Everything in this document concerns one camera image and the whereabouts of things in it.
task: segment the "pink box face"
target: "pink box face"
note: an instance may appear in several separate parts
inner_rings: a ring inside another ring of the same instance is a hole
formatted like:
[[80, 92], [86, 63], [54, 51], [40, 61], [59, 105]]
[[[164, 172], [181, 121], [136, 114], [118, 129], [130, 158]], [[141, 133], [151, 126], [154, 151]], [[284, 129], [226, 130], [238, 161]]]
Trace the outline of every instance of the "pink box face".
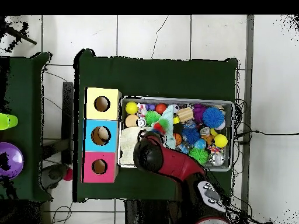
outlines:
[[[107, 163], [107, 170], [103, 174], [96, 174], [92, 170], [92, 163], [95, 160], [104, 160]], [[84, 183], [113, 183], [115, 170], [115, 152], [85, 152], [84, 162]]]

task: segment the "blue spiky ball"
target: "blue spiky ball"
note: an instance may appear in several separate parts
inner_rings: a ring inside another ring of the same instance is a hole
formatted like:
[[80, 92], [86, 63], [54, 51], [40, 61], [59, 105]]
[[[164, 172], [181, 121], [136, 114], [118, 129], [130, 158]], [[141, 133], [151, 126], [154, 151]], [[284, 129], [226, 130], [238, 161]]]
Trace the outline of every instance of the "blue spiky ball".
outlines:
[[224, 122], [224, 115], [219, 109], [209, 107], [203, 113], [203, 122], [206, 126], [215, 129]]

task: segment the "green object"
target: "green object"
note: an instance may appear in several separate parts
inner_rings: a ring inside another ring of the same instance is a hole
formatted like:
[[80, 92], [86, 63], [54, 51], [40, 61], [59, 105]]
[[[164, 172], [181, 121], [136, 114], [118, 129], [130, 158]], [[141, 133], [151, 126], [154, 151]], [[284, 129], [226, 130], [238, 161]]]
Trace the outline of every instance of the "green object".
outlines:
[[[74, 132], [79, 137], [83, 136], [85, 87], [118, 89], [122, 95], [130, 96], [235, 101], [238, 66], [235, 58], [226, 61], [174, 61], [98, 58], [93, 54], [92, 50], [82, 50], [74, 62], [74, 68], [79, 68], [75, 72], [75, 87], [79, 87], [75, 90], [75, 97], [76, 92], [79, 96], [79, 126], [74, 128]], [[79, 138], [78, 147], [82, 147], [82, 138]], [[74, 178], [73, 193], [78, 201], [85, 198], [176, 199], [178, 184], [171, 178], [138, 169], [120, 167], [114, 183], [81, 183], [81, 160], [82, 152], [79, 150], [77, 160], [73, 161], [78, 173], [77, 183]], [[207, 172], [207, 175], [211, 183], [219, 182], [224, 192], [231, 195], [231, 170]]]
[[0, 131], [15, 127], [18, 124], [18, 118], [14, 115], [0, 113]]
[[[15, 115], [19, 120], [17, 126], [0, 131], [0, 141], [14, 144], [24, 155], [24, 168], [12, 180], [20, 200], [51, 200], [51, 195], [39, 183], [42, 166], [41, 70], [49, 59], [47, 52], [31, 58], [0, 57], [0, 92], [4, 92], [6, 101], [6, 106], [0, 104], [0, 112]], [[0, 199], [2, 195], [6, 198], [6, 191], [0, 185]]]
[[201, 165], [204, 165], [208, 161], [208, 152], [204, 149], [193, 148], [188, 155], [196, 159]]
[[147, 121], [147, 125], [151, 126], [152, 123], [157, 122], [160, 119], [161, 115], [156, 111], [147, 111], [145, 115], [145, 120]]

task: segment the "wooden block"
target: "wooden block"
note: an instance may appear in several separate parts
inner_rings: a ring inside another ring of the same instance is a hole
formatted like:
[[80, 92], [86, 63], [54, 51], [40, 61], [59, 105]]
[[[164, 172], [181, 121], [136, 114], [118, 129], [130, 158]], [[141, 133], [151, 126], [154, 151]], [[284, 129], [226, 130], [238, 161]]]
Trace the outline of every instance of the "wooden block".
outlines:
[[191, 120], [193, 118], [193, 112], [190, 107], [180, 109], [177, 112], [177, 115], [179, 116], [180, 122], [182, 123]]
[[117, 152], [85, 152], [83, 183], [113, 183], [118, 168]]
[[86, 117], [90, 120], [117, 120], [119, 99], [117, 89], [87, 88]]
[[118, 121], [87, 120], [85, 151], [116, 152], [118, 135]]

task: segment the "metal tray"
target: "metal tray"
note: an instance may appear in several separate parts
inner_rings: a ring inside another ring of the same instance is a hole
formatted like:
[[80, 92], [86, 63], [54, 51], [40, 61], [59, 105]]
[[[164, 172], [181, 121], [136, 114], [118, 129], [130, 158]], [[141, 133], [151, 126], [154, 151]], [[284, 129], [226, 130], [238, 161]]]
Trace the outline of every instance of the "metal tray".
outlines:
[[221, 100], [194, 100], [194, 99], [178, 99], [178, 98], [163, 98], [163, 97], [144, 97], [144, 96], [123, 96], [119, 100], [119, 144], [118, 144], [118, 164], [121, 167], [136, 168], [134, 164], [121, 164], [121, 152], [120, 152], [120, 136], [121, 131], [126, 128], [124, 125], [124, 120], [127, 117], [125, 106], [128, 102], [136, 102], [142, 104], [159, 104], [164, 103], [169, 104], [196, 104], [200, 103], [204, 106], [222, 105], [225, 110], [225, 128], [221, 131], [217, 131], [219, 134], [223, 134], [228, 139], [228, 144], [224, 148], [225, 161], [222, 166], [215, 167], [209, 162], [205, 163], [203, 166], [208, 168], [210, 171], [216, 172], [227, 172], [230, 170], [233, 161], [234, 152], [234, 115], [235, 115], [235, 105], [231, 101], [221, 101]]

